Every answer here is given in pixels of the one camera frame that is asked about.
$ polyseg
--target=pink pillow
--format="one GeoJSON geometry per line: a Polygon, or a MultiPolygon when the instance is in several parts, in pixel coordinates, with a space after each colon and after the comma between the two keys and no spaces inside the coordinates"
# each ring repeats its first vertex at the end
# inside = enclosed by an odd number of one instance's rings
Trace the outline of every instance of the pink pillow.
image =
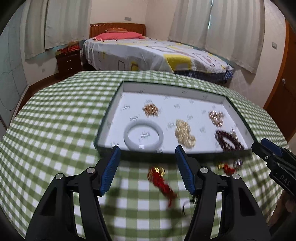
{"type": "Polygon", "coordinates": [[[145,39],[142,34],[136,32],[127,33],[102,33],[98,36],[93,37],[94,40],[104,41],[104,40],[118,40],[118,39],[145,39]]]}

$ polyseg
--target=brown bead bracelet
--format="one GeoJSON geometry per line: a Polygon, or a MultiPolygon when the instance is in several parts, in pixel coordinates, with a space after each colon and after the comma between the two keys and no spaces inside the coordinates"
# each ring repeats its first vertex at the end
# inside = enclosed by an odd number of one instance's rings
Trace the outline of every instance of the brown bead bracelet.
{"type": "Polygon", "coordinates": [[[242,145],[242,143],[240,143],[237,139],[235,139],[230,133],[226,131],[216,131],[215,137],[223,151],[244,150],[244,146],[242,145]],[[225,141],[225,138],[232,142],[234,147],[228,144],[225,141]]]}

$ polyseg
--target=metal screw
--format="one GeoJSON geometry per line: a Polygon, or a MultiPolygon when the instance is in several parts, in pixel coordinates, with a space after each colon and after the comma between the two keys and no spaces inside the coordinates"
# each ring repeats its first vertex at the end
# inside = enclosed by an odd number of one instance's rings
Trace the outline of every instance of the metal screw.
{"type": "Polygon", "coordinates": [[[240,175],[238,175],[237,173],[234,173],[234,174],[232,174],[232,177],[233,177],[234,179],[239,179],[239,178],[240,178],[240,175]]]}
{"type": "Polygon", "coordinates": [[[208,172],[209,172],[209,170],[208,170],[206,167],[202,167],[202,168],[200,169],[200,171],[201,171],[202,173],[208,173],[208,172]]]}
{"type": "Polygon", "coordinates": [[[86,171],[87,171],[87,173],[92,174],[96,171],[96,169],[94,169],[93,167],[90,167],[86,171]]]}
{"type": "Polygon", "coordinates": [[[63,176],[64,176],[64,175],[63,175],[62,173],[59,173],[59,174],[56,175],[56,179],[60,180],[60,179],[63,178],[63,176]]]}

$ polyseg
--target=white curtain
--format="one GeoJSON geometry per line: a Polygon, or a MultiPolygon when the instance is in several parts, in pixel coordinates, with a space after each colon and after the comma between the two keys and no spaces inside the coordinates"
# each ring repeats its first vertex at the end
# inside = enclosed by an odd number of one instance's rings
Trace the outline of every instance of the white curtain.
{"type": "Polygon", "coordinates": [[[45,49],[89,38],[92,0],[49,0],[45,49]]]}
{"type": "Polygon", "coordinates": [[[178,0],[169,39],[256,73],[264,30],[263,0],[178,0]]]}
{"type": "Polygon", "coordinates": [[[212,0],[179,0],[169,40],[204,48],[212,0]]]}
{"type": "Polygon", "coordinates": [[[205,49],[256,73],[264,31],[263,0],[213,0],[205,49]]]}
{"type": "Polygon", "coordinates": [[[25,27],[25,59],[45,51],[44,27],[48,0],[29,0],[29,10],[25,27]]]}

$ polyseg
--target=white bangle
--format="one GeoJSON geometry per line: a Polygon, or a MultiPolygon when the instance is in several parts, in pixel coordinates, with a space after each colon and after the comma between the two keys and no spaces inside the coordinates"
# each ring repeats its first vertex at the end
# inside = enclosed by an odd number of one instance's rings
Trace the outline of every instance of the white bangle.
{"type": "Polygon", "coordinates": [[[127,127],[125,128],[124,133],[123,133],[123,139],[124,139],[124,143],[126,144],[126,146],[130,150],[157,151],[163,143],[163,131],[160,128],[160,126],[158,124],[156,124],[155,122],[148,121],[148,120],[138,120],[138,121],[134,121],[134,122],[127,125],[127,127]],[[128,133],[135,126],[149,126],[152,129],[154,129],[157,132],[158,137],[159,137],[159,140],[157,141],[157,143],[153,143],[153,144],[144,146],[144,145],[140,145],[140,144],[136,144],[136,143],[132,142],[131,139],[128,137],[128,133]]]}

